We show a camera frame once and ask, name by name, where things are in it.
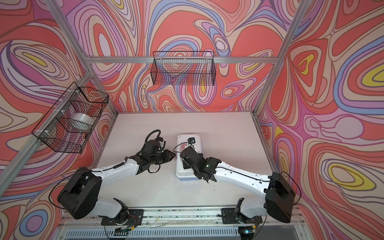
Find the white blue plastic tool box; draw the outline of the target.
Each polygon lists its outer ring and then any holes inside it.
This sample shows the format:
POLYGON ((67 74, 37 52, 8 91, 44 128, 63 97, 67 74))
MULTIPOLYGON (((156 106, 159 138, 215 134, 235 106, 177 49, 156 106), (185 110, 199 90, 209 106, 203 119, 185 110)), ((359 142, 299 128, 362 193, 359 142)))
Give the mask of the white blue plastic tool box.
POLYGON ((203 144, 201 138, 198 134, 183 134, 178 136, 177 146, 174 148, 175 153, 177 154, 177 171, 176 175, 181 181, 192 181, 196 179, 194 172, 186 164, 184 164, 180 152, 182 152, 186 147, 189 146, 188 139, 194 138, 195 143, 192 144, 192 147, 199 154, 202 153, 203 144))

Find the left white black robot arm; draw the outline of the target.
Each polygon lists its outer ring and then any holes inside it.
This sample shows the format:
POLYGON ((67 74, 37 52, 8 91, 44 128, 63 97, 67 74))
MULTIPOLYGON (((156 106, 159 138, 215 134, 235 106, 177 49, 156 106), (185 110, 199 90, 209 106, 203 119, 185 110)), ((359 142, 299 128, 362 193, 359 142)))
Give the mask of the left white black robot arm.
POLYGON ((79 168, 58 194, 57 201, 76 220, 98 216, 115 225, 123 225, 131 216, 128 207, 117 198, 100 197, 100 190, 124 178, 149 172, 151 166, 161 167, 175 156, 166 149, 161 130, 154 130, 145 138, 143 147, 122 162, 92 170, 79 168))

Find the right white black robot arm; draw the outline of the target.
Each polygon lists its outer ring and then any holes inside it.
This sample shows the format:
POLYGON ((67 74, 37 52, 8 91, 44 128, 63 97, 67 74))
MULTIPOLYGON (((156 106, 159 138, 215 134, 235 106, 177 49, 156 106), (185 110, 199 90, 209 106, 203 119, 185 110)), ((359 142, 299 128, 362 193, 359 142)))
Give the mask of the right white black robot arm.
POLYGON ((292 219, 296 192, 281 173, 270 176, 247 172, 213 158, 204 158, 195 150, 196 140, 189 138, 186 147, 178 152, 183 164, 188 166, 199 180, 234 185, 256 195, 254 199, 239 198, 231 213, 221 217, 233 223, 260 223, 261 216, 288 224, 292 219))

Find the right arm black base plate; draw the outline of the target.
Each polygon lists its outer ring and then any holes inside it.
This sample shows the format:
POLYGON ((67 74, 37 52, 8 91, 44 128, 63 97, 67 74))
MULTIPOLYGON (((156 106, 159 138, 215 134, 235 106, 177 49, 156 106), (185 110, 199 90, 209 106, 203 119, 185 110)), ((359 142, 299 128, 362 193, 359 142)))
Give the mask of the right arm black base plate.
POLYGON ((246 217, 239 211, 235 211, 235 208, 222 208, 221 213, 217 215, 222 219, 223 224, 253 224, 258 226, 263 222, 261 216, 254 216, 252 218, 246 217))

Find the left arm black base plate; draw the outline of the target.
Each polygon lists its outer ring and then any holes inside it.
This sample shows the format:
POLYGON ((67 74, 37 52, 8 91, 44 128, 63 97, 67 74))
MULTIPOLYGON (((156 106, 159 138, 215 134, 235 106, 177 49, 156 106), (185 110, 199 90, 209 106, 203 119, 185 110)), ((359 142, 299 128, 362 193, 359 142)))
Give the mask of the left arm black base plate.
POLYGON ((137 227, 142 224, 144 209, 122 210, 115 218, 102 217, 102 226, 137 227))

